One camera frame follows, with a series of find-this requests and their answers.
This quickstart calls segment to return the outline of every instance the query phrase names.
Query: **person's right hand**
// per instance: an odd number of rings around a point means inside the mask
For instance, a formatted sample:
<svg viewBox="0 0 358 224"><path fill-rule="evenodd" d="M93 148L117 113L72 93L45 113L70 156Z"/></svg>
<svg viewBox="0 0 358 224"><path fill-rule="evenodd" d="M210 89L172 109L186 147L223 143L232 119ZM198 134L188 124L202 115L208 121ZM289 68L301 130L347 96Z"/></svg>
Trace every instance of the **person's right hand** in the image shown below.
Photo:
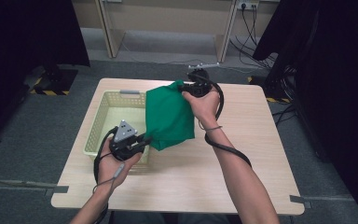
<svg viewBox="0 0 358 224"><path fill-rule="evenodd" d="M219 106L220 98L217 90L212 87L208 94L197 98L187 91L182 91L183 97L190 103L194 116L206 129L216 127L215 114Z"/></svg>

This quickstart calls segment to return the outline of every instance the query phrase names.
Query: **forearm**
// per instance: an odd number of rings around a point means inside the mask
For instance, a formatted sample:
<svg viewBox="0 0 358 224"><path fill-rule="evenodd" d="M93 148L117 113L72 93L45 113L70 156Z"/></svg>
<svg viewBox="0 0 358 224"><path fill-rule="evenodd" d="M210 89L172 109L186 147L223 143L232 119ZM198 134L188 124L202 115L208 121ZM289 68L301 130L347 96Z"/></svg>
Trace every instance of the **forearm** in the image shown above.
<svg viewBox="0 0 358 224"><path fill-rule="evenodd" d="M217 127L215 120L203 121L205 129ZM217 144L234 147L221 129L207 132ZM263 184L246 161L231 152L213 148L222 167L228 193L243 223L279 223Z"/></svg>
<svg viewBox="0 0 358 224"><path fill-rule="evenodd" d="M84 204L71 223L90 224L94 223L106 207L109 197L112 194L109 184L98 187L95 193Z"/></svg>

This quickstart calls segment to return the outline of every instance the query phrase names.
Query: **folded green cloth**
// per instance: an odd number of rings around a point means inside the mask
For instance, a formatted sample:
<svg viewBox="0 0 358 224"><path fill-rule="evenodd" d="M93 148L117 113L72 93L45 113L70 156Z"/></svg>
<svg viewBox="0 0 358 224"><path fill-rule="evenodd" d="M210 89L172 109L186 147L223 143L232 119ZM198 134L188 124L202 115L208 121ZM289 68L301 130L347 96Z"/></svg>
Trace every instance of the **folded green cloth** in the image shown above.
<svg viewBox="0 0 358 224"><path fill-rule="evenodd" d="M182 80L146 92L146 133L150 146L157 150L194 138L194 115L187 100L178 91Z"/></svg>

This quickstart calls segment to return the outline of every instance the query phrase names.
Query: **plastic basket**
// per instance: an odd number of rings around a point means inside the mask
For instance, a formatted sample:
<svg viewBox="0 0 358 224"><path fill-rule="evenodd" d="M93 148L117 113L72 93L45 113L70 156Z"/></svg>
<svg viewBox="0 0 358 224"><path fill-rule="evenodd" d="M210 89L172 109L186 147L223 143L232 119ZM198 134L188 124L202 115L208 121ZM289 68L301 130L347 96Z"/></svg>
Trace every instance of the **plastic basket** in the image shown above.
<svg viewBox="0 0 358 224"><path fill-rule="evenodd" d="M107 132L126 120L138 134L145 133L145 93L138 91L105 91L92 123L83 153L93 160ZM149 146L133 168L147 165Z"/></svg>

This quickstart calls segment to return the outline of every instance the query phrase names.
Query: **wall socket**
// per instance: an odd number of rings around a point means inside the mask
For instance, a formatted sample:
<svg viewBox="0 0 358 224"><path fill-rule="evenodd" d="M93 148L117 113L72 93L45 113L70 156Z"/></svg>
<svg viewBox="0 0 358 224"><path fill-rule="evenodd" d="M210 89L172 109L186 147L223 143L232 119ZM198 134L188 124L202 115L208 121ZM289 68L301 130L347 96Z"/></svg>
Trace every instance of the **wall socket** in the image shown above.
<svg viewBox="0 0 358 224"><path fill-rule="evenodd" d="M237 9L242 10L242 4L246 5L245 10L257 9L259 2L259 0L239 0L237 4Z"/></svg>

